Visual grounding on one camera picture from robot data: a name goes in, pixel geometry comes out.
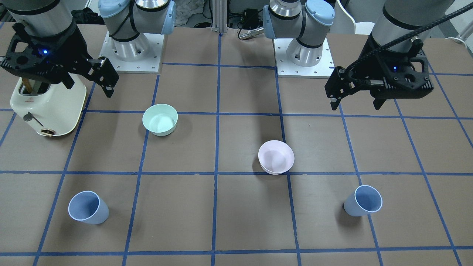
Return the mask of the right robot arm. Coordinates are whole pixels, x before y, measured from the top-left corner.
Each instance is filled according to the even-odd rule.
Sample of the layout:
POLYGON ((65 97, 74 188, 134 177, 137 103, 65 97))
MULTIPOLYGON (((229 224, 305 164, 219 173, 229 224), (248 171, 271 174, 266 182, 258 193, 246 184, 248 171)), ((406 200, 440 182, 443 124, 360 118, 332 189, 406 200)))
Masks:
MULTIPOLYGON (((110 59, 94 59, 71 11, 60 0, 4 0, 14 20, 14 36, 1 67, 21 80, 74 85, 77 74, 113 95, 119 79, 110 59)), ((172 0, 100 0, 100 16, 109 37, 119 46, 142 39, 145 33, 169 35, 174 30, 172 0)))

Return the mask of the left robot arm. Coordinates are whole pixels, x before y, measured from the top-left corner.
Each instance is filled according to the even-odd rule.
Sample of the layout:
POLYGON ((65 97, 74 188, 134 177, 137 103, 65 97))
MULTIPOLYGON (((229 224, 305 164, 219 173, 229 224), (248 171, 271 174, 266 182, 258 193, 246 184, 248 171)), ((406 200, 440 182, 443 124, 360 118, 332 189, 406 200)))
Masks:
MULTIPOLYGON (((369 91, 375 109, 388 99, 423 98, 433 91, 427 56, 422 51, 428 31, 449 20, 451 0, 387 0, 358 59, 337 66, 325 84, 331 109, 343 98, 369 91)), ((265 37, 290 39, 287 52, 297 65, 309 67, 328 33, 336 12, 324 0, 271 0, 262 10, 265 37)))

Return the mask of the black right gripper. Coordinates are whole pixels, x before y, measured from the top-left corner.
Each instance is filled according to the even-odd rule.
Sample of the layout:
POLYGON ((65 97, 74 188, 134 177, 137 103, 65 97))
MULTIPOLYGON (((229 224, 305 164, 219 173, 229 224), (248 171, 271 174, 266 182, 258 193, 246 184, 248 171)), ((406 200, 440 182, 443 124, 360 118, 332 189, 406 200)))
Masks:
POLYGON ((75 82, 70 74, 78 74, 101 86, 111 98, 119 75, 110 59, 93 59, 77 25, 50 37, 34 37, 25 25, 13 25, 12 37, 1 67, 9 73, 49 84, 63 83, 72 89, 75 82))

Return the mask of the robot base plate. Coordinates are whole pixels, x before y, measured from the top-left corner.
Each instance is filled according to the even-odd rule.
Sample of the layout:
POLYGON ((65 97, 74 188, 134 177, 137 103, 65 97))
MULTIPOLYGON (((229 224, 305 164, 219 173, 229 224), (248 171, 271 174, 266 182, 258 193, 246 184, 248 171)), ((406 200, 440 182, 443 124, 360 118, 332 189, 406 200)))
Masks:
POLYGON ((118 73, 159 74, 166 35, 140 33, 118 41, 106 33, 99 56, 105 56, 118 73))
POLYGON ((309 49, 301 47, 292 39, 274 39, 274 55, 279 77, 289 78, 329 78, 335 65, 328 39, 321 47, 309 49))

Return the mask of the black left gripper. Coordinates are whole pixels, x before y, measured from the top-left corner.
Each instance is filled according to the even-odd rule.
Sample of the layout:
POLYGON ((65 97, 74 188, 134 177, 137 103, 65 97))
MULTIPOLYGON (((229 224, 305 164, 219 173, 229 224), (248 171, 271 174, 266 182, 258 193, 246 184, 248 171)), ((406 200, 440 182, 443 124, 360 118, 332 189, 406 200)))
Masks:
POLYGON ((407 41, 406 53, 384 50, 364 62, 364 77, 380 81, 378 85, 365 85, 366 81, 352 78, 346 69, 336 66, 324 88, 332 110, 337 110, 341 100, 364 89, 373 98, 423 98, 434 89, 429 77, 427 56, 422 50, 423 41, 407 41))

